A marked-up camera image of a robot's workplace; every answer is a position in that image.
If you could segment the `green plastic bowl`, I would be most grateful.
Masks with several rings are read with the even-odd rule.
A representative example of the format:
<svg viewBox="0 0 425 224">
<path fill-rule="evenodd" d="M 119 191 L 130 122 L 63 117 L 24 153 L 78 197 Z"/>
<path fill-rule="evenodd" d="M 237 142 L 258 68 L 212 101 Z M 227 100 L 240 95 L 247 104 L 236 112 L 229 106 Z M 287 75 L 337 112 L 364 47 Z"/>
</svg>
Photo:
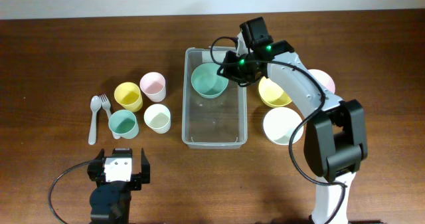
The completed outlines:
<svg viewBox="0 0 425 224">
<path fill-rule="evenodd" d="M 203 63 L 191 75 L 191 84 L 195 91 L 204 98 L 217 98 L 228 86 L 228 79 L 217 74 L 219 65 Z"/>
</svg>

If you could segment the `yellow plastic bowl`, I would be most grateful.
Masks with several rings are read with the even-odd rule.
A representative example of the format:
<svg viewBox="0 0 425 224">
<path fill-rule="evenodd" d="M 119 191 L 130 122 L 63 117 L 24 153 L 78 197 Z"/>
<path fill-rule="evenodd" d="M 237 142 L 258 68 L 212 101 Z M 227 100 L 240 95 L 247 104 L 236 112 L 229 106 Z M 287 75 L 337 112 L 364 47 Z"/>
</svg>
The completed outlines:
<svg viewBox="0 0 425 224">
<path fill-rule="evenodd" d="M 262 102 L 271 108 L 283 107 L 292 102 L 292 99 L 281 87 L 266 77 L 260 80 L 258 92 Z"/>
</svg>

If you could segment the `green plastic cup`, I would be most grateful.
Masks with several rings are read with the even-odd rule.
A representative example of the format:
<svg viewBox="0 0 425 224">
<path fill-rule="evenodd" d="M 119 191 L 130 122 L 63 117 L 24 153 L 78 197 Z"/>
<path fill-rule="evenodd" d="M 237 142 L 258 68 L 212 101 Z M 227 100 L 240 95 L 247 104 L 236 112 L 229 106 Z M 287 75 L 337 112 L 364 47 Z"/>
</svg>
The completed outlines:
<svg viewBox="0 0 425 224">
<path fill-rule="evenodd" d="M 139 134 L 139 125 L 135 114 L 129 110 L 118 110 L 108 120 L 109 129 L 124 139 L 133 139 Z"/>
</svg>

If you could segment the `white plastic cup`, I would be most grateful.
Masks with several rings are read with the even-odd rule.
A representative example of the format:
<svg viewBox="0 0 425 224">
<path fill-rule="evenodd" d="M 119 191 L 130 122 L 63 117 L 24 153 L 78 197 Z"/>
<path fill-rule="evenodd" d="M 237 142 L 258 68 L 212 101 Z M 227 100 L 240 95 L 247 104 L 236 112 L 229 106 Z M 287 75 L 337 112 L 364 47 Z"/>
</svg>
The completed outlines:
<svg viewBox="0 0 425 224">
<path fill-rule="evenodd" d="M 144 122 L 154 132 L 165 134 L 171 127 L 171 113 L 165 105 L 152 104 L 143 115 Z"/>
</svg>

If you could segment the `white plastic bowl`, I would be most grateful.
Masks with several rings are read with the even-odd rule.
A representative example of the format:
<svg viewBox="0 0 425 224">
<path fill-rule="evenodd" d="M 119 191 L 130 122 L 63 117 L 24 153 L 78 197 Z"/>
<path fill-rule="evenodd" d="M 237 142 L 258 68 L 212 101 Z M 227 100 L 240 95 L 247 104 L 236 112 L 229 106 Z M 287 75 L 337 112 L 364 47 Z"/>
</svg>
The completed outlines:
<svg viewBox="0 0 425 224">
<path fill-rule="evenodd" d="M 300 115 L 290 108 L 273 108 L 264 117 L 263 130 L 272 143 L 287 146 L 301 121 Z"/>
</svg>

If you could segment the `yellow plastic cup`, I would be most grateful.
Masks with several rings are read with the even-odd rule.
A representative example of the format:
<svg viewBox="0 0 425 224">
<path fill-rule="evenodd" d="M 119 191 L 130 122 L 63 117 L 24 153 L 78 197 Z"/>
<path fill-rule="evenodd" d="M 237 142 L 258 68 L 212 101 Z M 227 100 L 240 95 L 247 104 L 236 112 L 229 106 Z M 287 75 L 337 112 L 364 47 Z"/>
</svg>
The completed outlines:
<svg viewBox="0 0 425 224">
<path fill-rule="evenodd" d="M 132 82 L 119 84 L 114 90 L 114 99 L 126 110 L 139 111 L 143 106 L 143 98 L 139 86 Z"/>
</svg>

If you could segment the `pink plastic bowl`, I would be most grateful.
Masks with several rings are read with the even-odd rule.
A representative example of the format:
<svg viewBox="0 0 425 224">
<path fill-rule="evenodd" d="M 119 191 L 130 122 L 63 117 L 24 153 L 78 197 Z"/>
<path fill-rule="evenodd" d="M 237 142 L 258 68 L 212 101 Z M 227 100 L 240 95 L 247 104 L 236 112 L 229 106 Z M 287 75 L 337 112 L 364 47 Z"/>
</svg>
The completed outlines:
<svg viewBox="0 0 425 224">
<path fill-rule="evenodd" d="M 335 83 L 330 75 L 326 72 L 318 69 L 309 69 L 309 73 L 318 81 L 321 85 L 323 85 L 328 91 L 335 93 Z"/>
</svg>

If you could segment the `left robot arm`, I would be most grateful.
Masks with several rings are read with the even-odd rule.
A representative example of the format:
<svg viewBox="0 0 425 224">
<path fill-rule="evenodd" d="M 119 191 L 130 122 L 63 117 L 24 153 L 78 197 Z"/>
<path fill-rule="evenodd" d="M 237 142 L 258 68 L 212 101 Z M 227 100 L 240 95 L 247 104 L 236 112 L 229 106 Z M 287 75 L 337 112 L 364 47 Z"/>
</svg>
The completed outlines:
<svg viewBox="0 0 425 224">
<path fill-rule="evenodd" d="M 115 148 L 112 155 L 99 154 L 89 164 L 87 173 L 96 189 L 90 195 L 92 223 L 128 224 L 131 193 L 150 183 L 150 163 L 141 150 L 141 171 L 132 172 L 133 152 Z"/>
</svg>

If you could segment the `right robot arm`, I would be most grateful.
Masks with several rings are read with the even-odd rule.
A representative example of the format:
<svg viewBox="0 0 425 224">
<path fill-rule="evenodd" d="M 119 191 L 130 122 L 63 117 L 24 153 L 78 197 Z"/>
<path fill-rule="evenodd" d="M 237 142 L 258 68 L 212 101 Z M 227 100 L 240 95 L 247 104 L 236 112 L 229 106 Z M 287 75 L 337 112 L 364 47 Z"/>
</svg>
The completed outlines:
<svg viewBox="0 0 425 224">
<path fill-rule="evenodd" d="M 236 51 L 227 52 L 219 62 L 218 75 L 241 87 L 269 78 L 289 94 L 303 115 L 295 130 L 305 128 L 304 157 L 314 177 L 300 168 L 291 146 L 288 150 L 297 171 L 316 186 L 309 222 L 348 223 L 349 190 L 368 154 L 363 107 L 357 100 L 345 101 L 328 91 L 286 41 L 264 41 L 255 47 L 241 38 L 231 40 Z"/>
</svg>

